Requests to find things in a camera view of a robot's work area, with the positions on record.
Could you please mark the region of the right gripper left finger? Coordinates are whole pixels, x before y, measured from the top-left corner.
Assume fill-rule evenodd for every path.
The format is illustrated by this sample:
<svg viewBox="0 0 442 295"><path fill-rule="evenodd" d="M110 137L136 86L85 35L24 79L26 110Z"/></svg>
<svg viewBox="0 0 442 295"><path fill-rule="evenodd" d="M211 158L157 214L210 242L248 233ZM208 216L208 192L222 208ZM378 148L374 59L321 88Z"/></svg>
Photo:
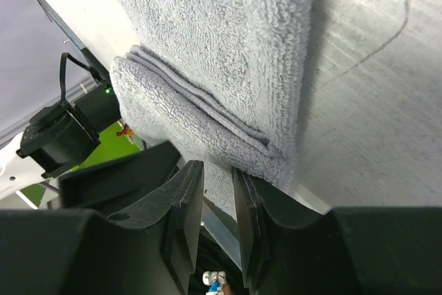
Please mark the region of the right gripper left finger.
<svg viewBox="0 0 442 295"><path fill-rule="evenodd" d="M1 212L2 294L186 294L195 271L204 166L105 218L85 209Z"/></svg>

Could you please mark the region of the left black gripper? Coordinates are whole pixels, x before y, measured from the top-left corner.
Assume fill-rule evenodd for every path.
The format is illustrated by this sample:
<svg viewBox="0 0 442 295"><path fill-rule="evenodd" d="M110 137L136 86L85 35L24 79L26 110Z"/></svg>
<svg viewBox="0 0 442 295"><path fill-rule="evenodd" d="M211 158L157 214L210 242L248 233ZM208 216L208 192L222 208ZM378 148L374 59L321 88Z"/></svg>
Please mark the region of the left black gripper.
<svg viewBox="0 0 442 295"><path fill-rule="evenodd" d="M74 171L59 178L64 209L116 213L164 184L177 171L180 153L165 142L132 155Z"/></svg>

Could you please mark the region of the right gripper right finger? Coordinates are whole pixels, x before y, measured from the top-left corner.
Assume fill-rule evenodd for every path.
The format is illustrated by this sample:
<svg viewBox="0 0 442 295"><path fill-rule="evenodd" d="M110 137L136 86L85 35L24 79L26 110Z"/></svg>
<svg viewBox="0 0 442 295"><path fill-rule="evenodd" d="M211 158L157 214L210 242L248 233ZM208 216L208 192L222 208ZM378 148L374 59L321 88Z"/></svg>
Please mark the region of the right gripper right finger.
<svg viewBox="0 0 442 295"><path fill-rule="evenodd" d="M441 209L317 213L232 171L240 256L252 294L440 294Z"/></svg>

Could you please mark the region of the grey towel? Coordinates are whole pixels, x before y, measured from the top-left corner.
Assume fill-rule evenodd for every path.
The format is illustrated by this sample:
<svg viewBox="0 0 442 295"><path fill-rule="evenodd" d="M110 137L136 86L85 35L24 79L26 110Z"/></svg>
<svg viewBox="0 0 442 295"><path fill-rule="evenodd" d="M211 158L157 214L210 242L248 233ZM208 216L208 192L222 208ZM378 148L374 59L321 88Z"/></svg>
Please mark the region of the grey towel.
<svg viewBox="0 0 442 295"><path fill-rule="evenodd" d="M203 161L230 216L234 168L289 191L312 0L117 1L139 41L110 78L137 135Z"/></svg>

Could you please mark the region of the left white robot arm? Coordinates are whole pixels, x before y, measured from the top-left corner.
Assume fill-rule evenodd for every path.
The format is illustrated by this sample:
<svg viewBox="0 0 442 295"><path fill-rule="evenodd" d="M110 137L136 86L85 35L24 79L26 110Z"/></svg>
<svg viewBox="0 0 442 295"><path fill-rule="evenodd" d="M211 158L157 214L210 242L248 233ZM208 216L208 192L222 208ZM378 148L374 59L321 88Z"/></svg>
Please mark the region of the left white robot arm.
<svg viewBox="0 0 442 295"><path fill-rule="evenodd" d="M90 162L101 149L102 134L121 117L108 71L87 50L87 63L69 53L61 56L61 97L36 113L25 130L1 149L1 197L33 184L56 190L63 208L94 209L106 216L119 211L170 180L180 154L169 142L134 153L121 146L125 129L113 133L105 156ZM89 93L66 99L67 62L87 70L97 82Z"/></svg>

